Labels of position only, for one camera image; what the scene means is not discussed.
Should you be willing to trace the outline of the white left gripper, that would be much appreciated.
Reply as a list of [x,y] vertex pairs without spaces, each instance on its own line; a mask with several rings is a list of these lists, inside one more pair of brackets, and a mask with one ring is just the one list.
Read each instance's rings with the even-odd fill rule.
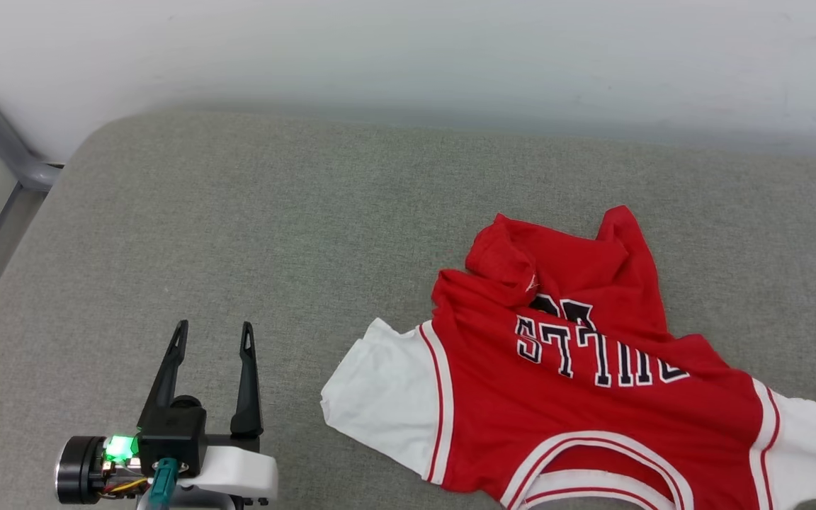
[[[168,409],[175,397],[178,369],[184,361],[188,320],[178,322],[140,412],[138,430],[149,414]],[[264,431],[261,412],[256,339],[251,322],[241,330],[241,374],[236,413],[231,419],[235,438],[259,438]],[[272,456],[252,445],[237,445],[215,436],[197,477],[181,477],[175,487],[140,469],[136,436],[72,436],[56,463],[56,499],[65,506],[91,506],[104,501],[135,506],[268,506],[278,496],[278,467]]]

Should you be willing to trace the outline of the red white basketball jersey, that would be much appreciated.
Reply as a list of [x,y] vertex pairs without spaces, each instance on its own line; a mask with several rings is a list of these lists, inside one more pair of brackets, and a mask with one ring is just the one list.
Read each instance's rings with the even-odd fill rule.
[[497,215],[433,316],[375,319],[321,391],[327,426],[506,510],[606,497],[643,510],[795,510],[816,500],[816,403],[669,332],[625,206],[595,239]]

